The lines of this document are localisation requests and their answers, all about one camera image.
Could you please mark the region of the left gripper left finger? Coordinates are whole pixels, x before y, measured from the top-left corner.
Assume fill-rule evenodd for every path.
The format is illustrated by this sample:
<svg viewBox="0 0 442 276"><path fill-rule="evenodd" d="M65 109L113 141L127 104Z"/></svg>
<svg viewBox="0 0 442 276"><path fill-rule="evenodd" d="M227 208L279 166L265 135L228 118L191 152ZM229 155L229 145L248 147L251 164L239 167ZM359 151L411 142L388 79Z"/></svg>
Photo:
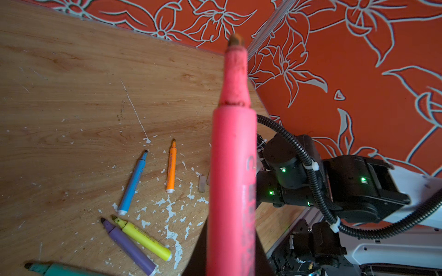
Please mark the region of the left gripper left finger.
<svg viewBox="0 0 442 276"><path fill-rule="evenodd" d="M182 276L205 276L207 265L207 222L201 230L191 258L183 271Z"/></svg>

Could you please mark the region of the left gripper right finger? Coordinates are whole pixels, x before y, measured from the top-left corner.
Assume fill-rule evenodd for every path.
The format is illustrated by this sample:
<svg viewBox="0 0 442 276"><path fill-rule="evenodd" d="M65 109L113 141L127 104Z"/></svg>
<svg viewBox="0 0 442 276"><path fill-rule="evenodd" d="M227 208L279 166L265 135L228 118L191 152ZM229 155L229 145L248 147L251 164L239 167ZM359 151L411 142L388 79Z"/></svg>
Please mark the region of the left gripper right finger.
<svg viewBox="0 0 442 276"><path fill-rule="evenodd" d="M268 261L258 233L256 233L255 275L275 276L275 272Z"/></svg>

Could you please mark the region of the pink marker pen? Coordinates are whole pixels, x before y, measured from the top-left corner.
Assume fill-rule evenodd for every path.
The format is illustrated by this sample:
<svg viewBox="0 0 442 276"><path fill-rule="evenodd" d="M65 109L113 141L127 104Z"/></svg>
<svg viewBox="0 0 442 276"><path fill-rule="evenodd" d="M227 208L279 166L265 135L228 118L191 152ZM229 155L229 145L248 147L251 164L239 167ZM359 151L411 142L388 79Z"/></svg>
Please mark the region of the pink marker pen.
<svg viewBox="0 0 442 276"><path fill-rule="evenodd" d="M244 39L233 34L224 54L224 76L212 120L208 276L255 273L257 115L247 85Z"/></svg>

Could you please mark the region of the orange marker pen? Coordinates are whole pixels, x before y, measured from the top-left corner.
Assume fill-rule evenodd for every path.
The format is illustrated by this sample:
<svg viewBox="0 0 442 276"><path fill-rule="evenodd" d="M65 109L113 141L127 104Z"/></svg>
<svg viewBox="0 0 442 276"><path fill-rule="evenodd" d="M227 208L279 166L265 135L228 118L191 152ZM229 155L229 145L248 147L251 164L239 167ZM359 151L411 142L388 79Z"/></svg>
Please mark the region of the orange marker pen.
<svg viewBox="0 0 442 276"><path fill-rule="evenodd" d="M176 147L176 140L173 139L169 151L168 179L166 183L166 192L168 194L172 194L175 189L176 162L177 162L177 147Z"/></svg>

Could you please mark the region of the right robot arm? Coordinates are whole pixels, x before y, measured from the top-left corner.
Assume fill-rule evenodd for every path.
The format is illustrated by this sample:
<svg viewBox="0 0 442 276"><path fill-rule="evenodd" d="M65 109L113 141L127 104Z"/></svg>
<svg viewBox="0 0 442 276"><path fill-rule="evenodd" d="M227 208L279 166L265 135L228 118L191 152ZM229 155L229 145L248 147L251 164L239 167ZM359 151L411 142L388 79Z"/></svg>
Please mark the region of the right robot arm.
<svg viewBox="0 0 442 276"><path fill-rule="evenodd" d="M257 202L304 207L267 253L275 276L439 276L442 181L374 156L332 154L320 141L275 132L258 139Z"/></svg>

